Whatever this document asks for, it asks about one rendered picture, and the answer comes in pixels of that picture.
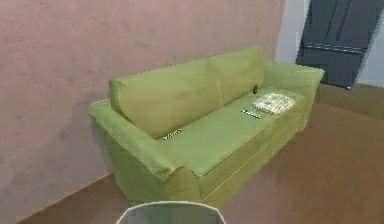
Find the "green sofa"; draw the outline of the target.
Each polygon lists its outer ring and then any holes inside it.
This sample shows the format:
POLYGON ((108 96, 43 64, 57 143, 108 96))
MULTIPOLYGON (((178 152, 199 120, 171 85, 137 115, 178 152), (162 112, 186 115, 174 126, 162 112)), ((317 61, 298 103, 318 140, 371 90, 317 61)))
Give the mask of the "green sofa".
POLYGON ((112 79, 89 116, 129 201, 220 207, 305 129, 323 74, 268 61, 252 46, 112 79), (255 109, 268 93, 295 105, 278 115, 255 109), (183 132, 162 139, 177 129, 183 132))

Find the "dark patterned flat object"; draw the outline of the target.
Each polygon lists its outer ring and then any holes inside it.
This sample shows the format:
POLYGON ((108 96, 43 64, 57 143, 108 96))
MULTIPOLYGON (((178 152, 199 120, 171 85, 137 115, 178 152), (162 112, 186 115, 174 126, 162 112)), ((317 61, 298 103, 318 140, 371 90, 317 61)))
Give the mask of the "dark patterned flat object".
POLYGON ((177 129, 177 130, 175 130, 175 131, 173 131, 173 132, 171 132, 171 133, 166 134, 165 136, 162 137, 162 139, 163 139, 163 140, 167 140, 167 139, 169 139, 169 138, 172 138, 172 137, 178 135, 178 134, 181 133, 181 132, 183 132, 182 129, 177 129))

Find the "black remote control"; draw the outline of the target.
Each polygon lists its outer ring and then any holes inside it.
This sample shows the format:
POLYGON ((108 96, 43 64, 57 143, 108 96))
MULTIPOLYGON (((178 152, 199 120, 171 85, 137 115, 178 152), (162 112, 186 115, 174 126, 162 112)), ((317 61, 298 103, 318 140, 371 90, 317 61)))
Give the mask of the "black remote control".
POLYGON ((247 109, 242 109, 241 112, 244 113, 244 114, 246 114, 246 115, 252 116, 252 117, 254 117, 254 118, 256 118, 256 119, 261 119, 261 116, 260 116, 260 115, 257 115, 256 113, 251 112, 251 111, 249 111, 249 110, 247 110, 247 109))

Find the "yellow checked pillow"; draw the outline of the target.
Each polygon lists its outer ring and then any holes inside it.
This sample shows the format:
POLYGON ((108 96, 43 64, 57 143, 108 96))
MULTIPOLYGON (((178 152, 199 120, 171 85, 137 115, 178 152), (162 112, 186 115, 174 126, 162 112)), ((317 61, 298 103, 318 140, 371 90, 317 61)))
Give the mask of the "yellow checked pillow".
POLYGON ((265 113, 278 115, 290 110, 295 105, 295 101, 285 95, 268 93, 257 99, 252 106, 265 113))

